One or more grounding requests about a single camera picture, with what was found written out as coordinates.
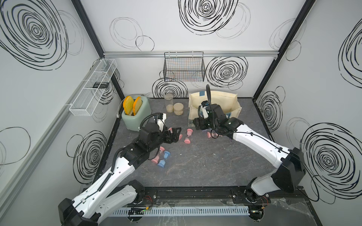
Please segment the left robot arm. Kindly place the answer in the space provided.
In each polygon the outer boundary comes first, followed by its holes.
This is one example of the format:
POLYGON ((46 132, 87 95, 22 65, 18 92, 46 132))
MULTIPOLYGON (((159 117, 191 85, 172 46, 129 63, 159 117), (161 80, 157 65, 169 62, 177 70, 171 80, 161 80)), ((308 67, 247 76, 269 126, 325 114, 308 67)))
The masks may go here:
POLYGON ((168 129, 165 120, 166 114, 155 113, 141 121, 138 137, 117 150, 111 167, 84 192, 72 200, 66 198, 58 205, 61 225, 97 226, 119 208, 143 201, 145 188, 136 180, 116 193, 113 191, 150 159, 152 151, 160 150, 164 143, 179 141, 182 129, 168 129))

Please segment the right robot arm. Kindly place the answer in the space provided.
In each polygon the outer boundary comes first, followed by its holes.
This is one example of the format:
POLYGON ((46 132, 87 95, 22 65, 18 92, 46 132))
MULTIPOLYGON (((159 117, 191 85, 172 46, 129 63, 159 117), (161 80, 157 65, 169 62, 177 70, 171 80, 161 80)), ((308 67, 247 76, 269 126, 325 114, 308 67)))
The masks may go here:
POLYGON ((238 118, 227 118, 218 104, 203 101, 198 117, 193 120, 198 130, 211 129, 218 135, 246 145, 271 163, 275 170, 247 185, 244 194, 255 203, 269 192, 281 190, 294 193, 306 174, 303 153, 298 148, 287 148, 265 138, 238 118))

